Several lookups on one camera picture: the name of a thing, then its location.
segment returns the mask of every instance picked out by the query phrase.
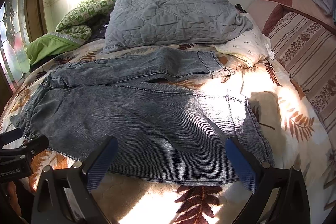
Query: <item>green patterned quilt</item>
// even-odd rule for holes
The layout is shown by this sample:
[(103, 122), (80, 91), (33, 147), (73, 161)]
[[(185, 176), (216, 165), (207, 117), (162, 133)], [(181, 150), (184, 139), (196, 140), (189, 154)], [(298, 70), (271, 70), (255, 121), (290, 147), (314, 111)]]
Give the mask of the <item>green patterned quilt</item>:
[(83, 0), (58, 23), (55, 32), (39, 37), (27, 46), (34, 65), (43, 58), (72, 51), (89, 40), (114, 8), (115, 0)]

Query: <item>gray denim jeans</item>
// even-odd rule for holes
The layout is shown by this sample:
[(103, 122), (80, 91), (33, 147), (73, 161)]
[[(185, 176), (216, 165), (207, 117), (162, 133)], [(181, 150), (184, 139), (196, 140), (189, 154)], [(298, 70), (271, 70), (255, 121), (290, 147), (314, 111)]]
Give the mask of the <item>gray denim jeans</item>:
[(268, 141), (246, 97), (155, 83), (212, 79), (233, 71), (214, 52), (168, 47), (63, 65), (38, 87), (11, 121), (27, 138), (44, 134), (50, 148), (85, 159), (108, 135), (118, 139), (110, 172), (184, 185), (238, 180), (224, 143), (236, 136), (261, 161), (273, 164)]

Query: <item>stained glass window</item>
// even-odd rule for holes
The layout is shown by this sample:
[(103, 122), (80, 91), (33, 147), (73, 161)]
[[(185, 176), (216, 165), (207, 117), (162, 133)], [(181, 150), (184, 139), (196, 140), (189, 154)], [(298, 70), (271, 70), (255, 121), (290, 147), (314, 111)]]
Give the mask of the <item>stained glass window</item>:
[(29, 74), (29, 44), (23, 0), (5, 0), (0, 8), (0, 63), (13, 92)]

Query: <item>bedspread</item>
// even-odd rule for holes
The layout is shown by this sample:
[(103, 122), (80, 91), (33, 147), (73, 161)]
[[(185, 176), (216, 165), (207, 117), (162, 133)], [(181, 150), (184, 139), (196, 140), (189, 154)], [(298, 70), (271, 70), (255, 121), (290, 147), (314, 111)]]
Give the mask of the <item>bedspread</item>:
[[(0, 120), (1, 131), (13, 129), (9, 117), (21, 112), (37, 86), (59, 64), (124, 55), (143, 55), (161, 46), (137, 47), (108, 55), (100, 53), (103, 47), (104, 40), (88, 43), (58, 56), (30, 74), (7, 103)], [(213, 50), (197, 44), (169, 47), (190, 51)], [(226, 89), (240, 90), (241, 94), (249, 98), (261, 130), (269, 140), (275, 167), (290, 168), (294, 164), (299, 165), (309, 190), (328, 169), (328, 159), (332, 150), (327, 133), (304, 92), (276, 60), (264, 60), (248, 68), (236, 57), (220, 53), (217, 53), (217, 57), (221, 63), (234, 69), (236, 73), (209, 80), (184, 80), (177, 83), (165, 81), (165, 83), (218, 93)], [(18, 140), (8, 146), (18, 147), (22, 141)], [(64, 168), (72, 164), (73, 161), (63, 155), (54, 151), (44, 151), (34, 157), (34, 174), (26, 182), (34, 191), (44, 166)], [(194, 221), (190, 223), (212, 224), (231, 223), (245, 205), (251, 192), (245, 190), (241, 182), (221, 186), (191, 187), (107, 174), (99, 188), (92, 194), (105, 215), (119, 223), (168, 224), (193, 219)], [(69, 200), (75, 207), (71, 196)]]

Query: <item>silver bolt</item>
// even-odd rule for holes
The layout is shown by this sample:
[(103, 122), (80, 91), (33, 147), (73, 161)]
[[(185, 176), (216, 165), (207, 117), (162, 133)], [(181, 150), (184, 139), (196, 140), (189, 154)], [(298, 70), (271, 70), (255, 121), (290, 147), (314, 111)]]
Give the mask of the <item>silver bolt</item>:
[(270, 165), (268, 162), (263, 161), (263, 162), (261, 163), (261, 166), (264, 167), (264, 168), (266, 168), (266, 169), (268, 169), (268, 168), (270, 168), (271, 165)]
[(82, 162), (81, 161), (76, 161), (74, 164), (73, 164), (73, 167), (75, 168), (80, 168), (82, 166)]
[(51, 166), (50, 166), (50, 165), (47, 165), (47, 166), (45, 166), (45, 167), (42, 169), (42, 171), (43, 171), (43, 172), (48, 172), (48, 171), (50, 170), (50, 168), (51, 168)]
[(300, 165), (298, 165), (298, 164), (294, 164), (293, 168), (294, 168), (295, 171), (300, 171), (301, 170)]

